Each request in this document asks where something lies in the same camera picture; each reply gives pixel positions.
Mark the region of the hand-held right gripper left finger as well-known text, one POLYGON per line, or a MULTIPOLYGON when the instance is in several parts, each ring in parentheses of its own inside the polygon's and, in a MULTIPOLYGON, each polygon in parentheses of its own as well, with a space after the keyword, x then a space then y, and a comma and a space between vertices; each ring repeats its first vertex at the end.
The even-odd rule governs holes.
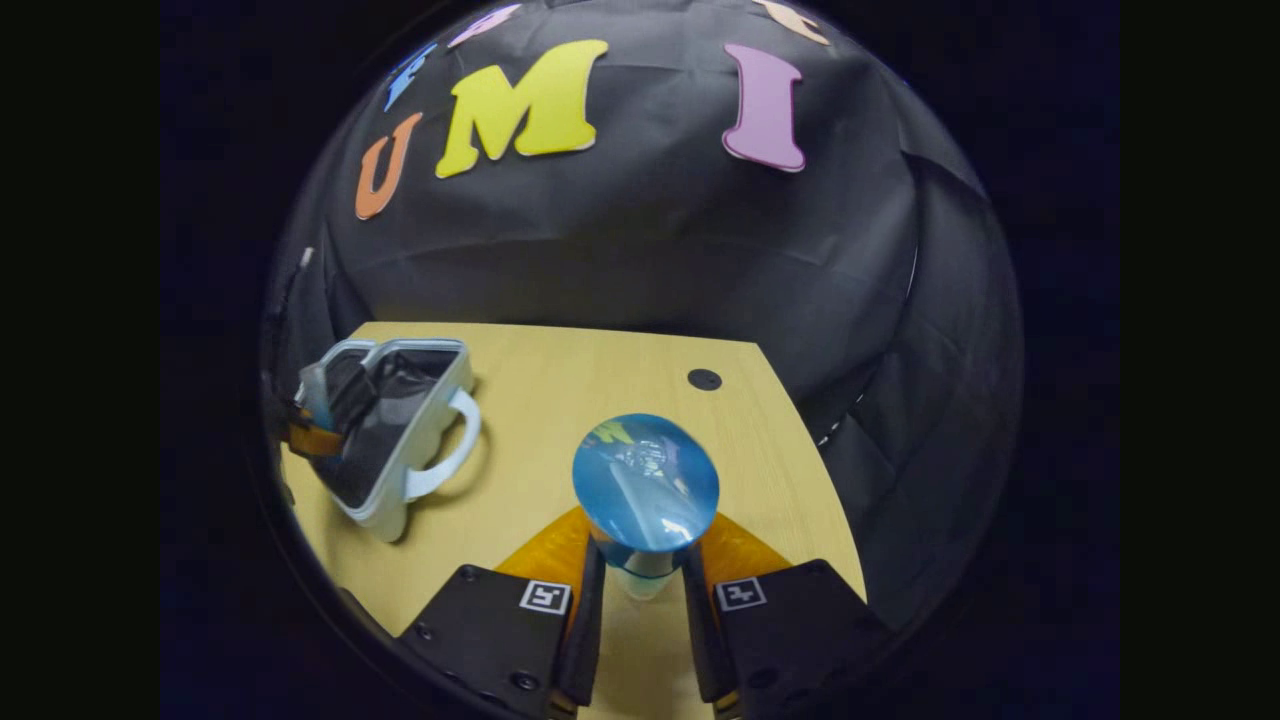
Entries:
POLYGON ((463 564, 398 638, 416 669, 512 720, 579 720, 600 657, 605 561, 580 507, 497 568, 463 564))

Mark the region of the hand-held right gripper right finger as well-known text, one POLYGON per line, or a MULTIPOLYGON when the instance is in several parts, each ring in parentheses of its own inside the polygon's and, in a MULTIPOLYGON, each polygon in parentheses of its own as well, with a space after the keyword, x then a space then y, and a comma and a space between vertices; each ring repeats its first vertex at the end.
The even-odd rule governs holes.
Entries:
POLYGON ((828 720, 890 647, 890 629, 829 562, 791 562, 722 512, 682 579, 716 720, 828 720))

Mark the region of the light blue suitcase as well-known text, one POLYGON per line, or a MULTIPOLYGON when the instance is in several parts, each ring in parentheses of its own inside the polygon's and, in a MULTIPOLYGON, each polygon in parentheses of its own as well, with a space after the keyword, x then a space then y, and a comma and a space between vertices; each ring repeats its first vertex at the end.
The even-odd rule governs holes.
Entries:
POLYGON ((301 457, 351 520, 396 543, 410 505, 452 479, 479 442, 470 351, 453 338, 352 338, 319 363, 338 352, 366 352, 378 400, 340 456, 301 457))

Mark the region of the black backdrop cloth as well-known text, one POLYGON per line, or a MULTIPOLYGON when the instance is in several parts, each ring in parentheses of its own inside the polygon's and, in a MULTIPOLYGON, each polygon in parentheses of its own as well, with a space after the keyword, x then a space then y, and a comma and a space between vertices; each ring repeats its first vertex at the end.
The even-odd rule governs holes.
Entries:
POLYGON ((902 630, 977 555, 1021 415, 1009 242, 975 168, 824 0, 495 0, 417 41, 300 187, 262 364, 283 397, 367 322, 567 325, 755 343, 819 448, 870 607, 902 630), (600 40, 594 143, 458 138, 453 87, 600 40))

